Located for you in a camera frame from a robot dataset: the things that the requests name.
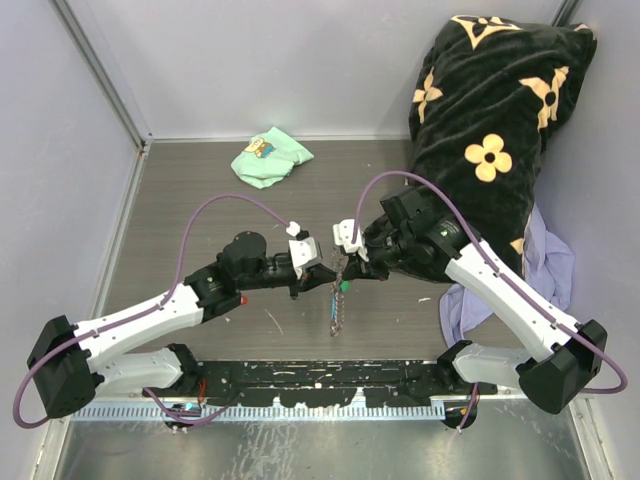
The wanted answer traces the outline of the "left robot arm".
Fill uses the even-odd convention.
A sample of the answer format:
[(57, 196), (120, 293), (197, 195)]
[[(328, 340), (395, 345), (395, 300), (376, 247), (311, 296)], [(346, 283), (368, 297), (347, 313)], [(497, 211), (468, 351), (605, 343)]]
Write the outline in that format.
[(187, 348), (167, 347), (151, 355), (137, 354), (135, 348), (226, 315), (245, 304), (246, 290), (288, 288), (297, 297), (336, 277), (307, 233), (291, 240), (287, 251), (269, 256), (265, 238), (245, 231), (213, 263), (155, 298), (77, 324), (64, 315), (55, 317), (45, 323), (27, 359), (46, 416), (65, 417), (98, 394), (127, 387), (191, 395), (199, 387), (200, 372)]

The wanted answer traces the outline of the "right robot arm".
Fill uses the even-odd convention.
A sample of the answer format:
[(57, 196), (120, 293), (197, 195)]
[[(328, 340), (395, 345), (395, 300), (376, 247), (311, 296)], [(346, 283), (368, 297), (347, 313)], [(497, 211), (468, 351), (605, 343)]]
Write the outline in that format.
[(347, 256), (345, 280), (385, 280), (394, 269), (422, 269), (425, 278), (449, 279), (474, 293), (520, 340), (519, 349), (459, 340), (442, 354), (438, 379), (459, 394), (472, 383), (518, 388), (541, 410), (557, 414), (599, 373), (608, 334), (597, 321), (580, 323), (555, 308), (514, 273), (489, 244), (471, 239), (452, 213), (427, 209), (407, 188), (381, 201), (387, 227), (362, 233), (354, 220), (333, 227)]

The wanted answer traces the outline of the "blue handled key ring organizer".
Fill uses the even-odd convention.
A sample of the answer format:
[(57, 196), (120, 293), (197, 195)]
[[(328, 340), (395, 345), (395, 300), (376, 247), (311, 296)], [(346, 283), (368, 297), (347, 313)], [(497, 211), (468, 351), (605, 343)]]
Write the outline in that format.
[(344, 292), (339, 291), (339, 284), (344, 282), (342, 270), (346, 264), (345, 257), (339, 250), (332, 255), (332, 267), (337, 274), (337, 280), (331, 284), (329, 333), (331, 337), (338, 336), (344, 325)]

